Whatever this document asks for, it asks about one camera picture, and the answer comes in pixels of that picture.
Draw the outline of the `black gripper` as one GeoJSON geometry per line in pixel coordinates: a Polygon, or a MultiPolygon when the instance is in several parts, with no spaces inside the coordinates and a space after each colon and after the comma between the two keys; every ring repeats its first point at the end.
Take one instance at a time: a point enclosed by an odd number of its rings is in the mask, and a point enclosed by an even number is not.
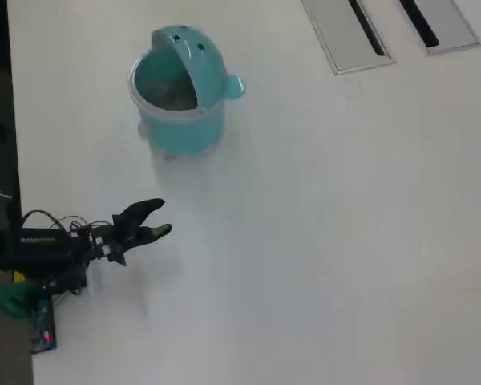
{"type": "Polygon", "coordinates": [[[85,261],[106,258],[108,261],[125,261],[124,247],[118,241],[127,241],[128,248],[149,245],[165,237],[172,231],[171,224],[158,227],[143,226],[149,215],[165,204],[161,198],[138,201],[124,211],[112,216],[113,225],[89,224],[78,229],[79,239],[83,239],[85,261]]]}

